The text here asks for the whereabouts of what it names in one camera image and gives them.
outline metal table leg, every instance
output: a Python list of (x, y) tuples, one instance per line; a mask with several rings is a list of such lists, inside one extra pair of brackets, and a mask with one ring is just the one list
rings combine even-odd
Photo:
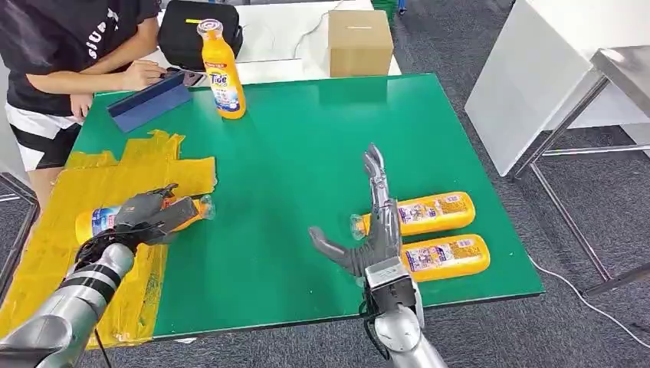
[(25, 246), (25, 241), (29, 236), (31, 225), (36, 221), (38, 213), (41, 211), (36, 195), (29, 188), (16, 184), (14, 181), (8, 179), (8, 175), (9, 174), (0, 172), (0, 183), (7, 186), (17, 197), (27, 201), (30, 208), (25, 216), (25, 220), (22, 222), (21, 227), (18, 230), (18, 235), (14, 240), (14, 244), (11, 246), (7, 260), (0, 271), (0, 304), (5, 299), (7, 290), (11, 284), (14, 270), (20, 261), (22, 250)]
[(553, 205), (562, 215), (562, 219), (569, 226), (569, 230), (576, 238), (580, 247), (584, 250), (589, 260), (593, 263), (594, 267), (600, 274), (600, 277), (604, 282), (598, 284), (594, 287), (591, 287), (584, 291), (583, 293), (587, 296), (592, 296), (600, 294), (604, 291), (609, 291), (617, 287), (629, 284), (633, 281), (639, 280), (646, 276), (650, 275), (650, 263), (644, 264), (640, 267), (637, 267), (633, 270), (624, 272), (618, 276), (612, 277), (611, 274), (607, 271), (605, 266), (602, 264), (593, 248), (586, 240), (583, 233), (580, 231), (578, 225), (573, 218), (566, 210), (566, 207), (560, 201), (560, 198), (557, 196), (553, 188), (548, 183), (546, 177), (541, 172), (540, 168), (537, 166), (537, 160), (541, 157), (561, 157), (561, 156), (573, 156), (580, 157), (586, 155), (598, 155), (601, 153), (616, 153), (616, 152), (630, 152), (630, 151), (642, 151), (650, 150), (650, 145), (630, 145), (630, 146), (610, 146), (610, 147), (592, 147), (592, 148), (579, 148), (579, 149), (549, 149), (553, 143), (560, 137), (565, 130), (567, 130), (571, 124), (580, 116), (580, 114), (592, 103), (600, 93), (605, 89), (609, 84), (609, 80), (602, 75), (600, 79), (589, 89), (585, 97), (583, 97), (580, 102), (569, 112), (569, 114), (562, 120), (560, 125), (542, 142), (542, 144), (537, 147), (537, 149), (530, 155), (524, 163), (519, 167), (515, 172), (514, 178), (520, 179), (521, 173), (529, 168), (533, 174), (537, 177), (540, 184), (546, 191), (547, 195), (550, 197)]
[(555, 143), (555, 141), (560, 138), (562, 133), (569, 128), (571, 124), (580, 116), (581, 113), (592, 103), (602, 90), (607, 87), (609, 80), (605, 76), (601, 76), (600, 79), (589, 89), (585, 97), (583, 97), (580, 102), (569, 112), (568, 115), (562, 120), (562, 123), (555, 128), (555, 130), (542, 142), (542, 144), (537, 147), (535, 152), (530, 155), (526, 161), (519, 167), (519, 169), (514, 173), (515, 179), (521, 179), (521, 173), (531, 164), (535, 163), (543, 154), (546, 152), (550, 146)]
[(0, 195), (0, 202), (15, 201), (16, 199), (20, 199), (20, 197), (17, 196), (16, 194), (3, 194), (3, 195)]
[(589, 242), (585, 238), (585, 235), (583, 235), (583, 233), (578, 228), (576, 222), (573, 221), (573, 218), (564, 207), (564, 204), (560, 201), (560, 198), (557, 196), (557, 194), (555, 194), (553, 188), (551, 188), (550, 184), (547, 181), (547, 178), (544, 177), (544, 174), (541, 172), (540, 168), (537, 167), (535, 163), (530, 163), (530, 169), (533, 170), (533, 173), (535, 174), (537, 179), (540, 180), (542, 187), (544, 187), (544, 190), (547, 192), (548, 196), (550, 197), (550, 200), (553, 201), (555, 208), (560, 212), (560, 214), (562, 215), (562, 219), (564, 219), (564, 222), (569, 226), (569, 230), (571, 230), (573, 236), (575, 236), (576, 239), (578, 240), (578, 243), (580, 243), (580, 247), (583, 248), (584, 252), (587, 254), (587, 257), (589, 257), (593, 265), (596, 266), (596, 270), (600, 274), (600, 277), (604, 281), (610, 280), (612, 276), (609, 275), (609, 272), (607, 271), (607, 269), (605, 269), (605, 266), (602, 264), (602, 262), (600, 261), (596, 253), (593, 251), (591, 245), (589, 245)]

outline yellow tape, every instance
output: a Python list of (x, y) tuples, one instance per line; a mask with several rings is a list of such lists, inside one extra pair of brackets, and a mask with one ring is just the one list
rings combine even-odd
[[(183, 136), (160, 130), (143, 140), (129, 140), (122, 160), (110, 152), (71, 154), (57, 178), (48, 207), (0, 307), (0, 336), (22, 324), (56, 290), (79, 248), (75, 219), (88, 209), (124, 203), (137, 193), (171, 182), (177, 196), (210, 193), (216, 184), (214, 157), (178, 160)], [(135, 345), (150, 340), (167, 256), (167, 246), (139, 246), (133, 270), (124, 278), (97, 326), (105, 346)], [(89, 348), (97, 347), (92, 337)]]

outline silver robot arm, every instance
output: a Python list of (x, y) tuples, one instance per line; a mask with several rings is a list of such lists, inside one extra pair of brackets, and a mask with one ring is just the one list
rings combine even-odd
[(72, 367), (134, 257), (130, 247), (114, 243), (99, 261), (69, 274), (30, 319), (0, 340), (0, 366)]
[(345, 248), (312, 227), (309, 233), (314, 247), (352, 275), (365, 278), (363, 305), (367, 312), (362, 317), (366, 332), (386, 359), (397, 368), (447, 368), (422, 333), (422, 299), (418, 285), (399, 259), (402, 236), (397, 201), (390, 198), (384, 160), (374, 144), (363, 154), (363, 163), (371, 198), (366, 242), (359, 248)]
[(74, 366), (133, 267), (138, 244), (157, 244), (198, 214), (189, 197), (162, 209), (175, 187), (172, 184), (129, 199), (117, 213), (115, 228), (81, 246), (57, 290), (26, 322), (0, 340), (0, 367)]

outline plastic bottle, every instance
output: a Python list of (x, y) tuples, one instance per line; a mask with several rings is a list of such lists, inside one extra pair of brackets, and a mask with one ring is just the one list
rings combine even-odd
[[(162, 207), (165, 208), (174, 202), (176, 202), (175, 198), (166, 199)], [(199, 214), (176, 227), (173, 230), (174, 232), (183, 230), (198, 220), (213, 219), (215, 217), (215, 205), (212, 204), (212, 197), (210, 195), (206, 194), (199, 199), (193, 199), (192, 203), (198, 209)], [(114, 227), (115, 215), (117, 215), (121, 207), (121, 205), (114, 205), (113, 207), (94, 209), (79, 214), (75, 222), (75, 230), (79, 244), (83, 244), (86, 240), (100, 232)]]
[(215, 19), (204, 19), (196, 26), (203, 37), (203, 64), (217, 111), (225, 119), (239, 119), (246, 112), (246, 98), (237, 74), (235, 54), (224, 41), (222, 30), (222, 23)]
[(488, 247), (475, 234), (404, 244), (401, 256), (417, 282), (477, 274), (490, 265)]
[[(403, 236), (440, 232), (471, 224), (476, 216), (474, 203), (465, 192), (428, 195), (397, 202)], [(370, 230), (370, 214), (350, 216), (350, 228), (359, 240)]]

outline green table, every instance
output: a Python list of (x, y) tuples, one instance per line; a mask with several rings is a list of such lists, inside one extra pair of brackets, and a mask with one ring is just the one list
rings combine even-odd
[(420, 284), (425, 306), (537, 295), (543, 287), (435, 75), (258, 84), (248, 112), (223, 121), (212, 93), (124, 135), (100, 96), (74, 150), (111, 150), (152, 129), (186, 136), (182, 159), (215, 156), (213, 221), (169, 247), (154, 338), (300, 324), (356, 314), (353, 277), (312, 248), (307, 228), (357, 246), (352, 213), (369, 211), (361, 154), (382, 151), (392, 196), (466, 191), (477, 216), (466, 228), (406, 238), (476, 233), (491, 265), (480, 274)]

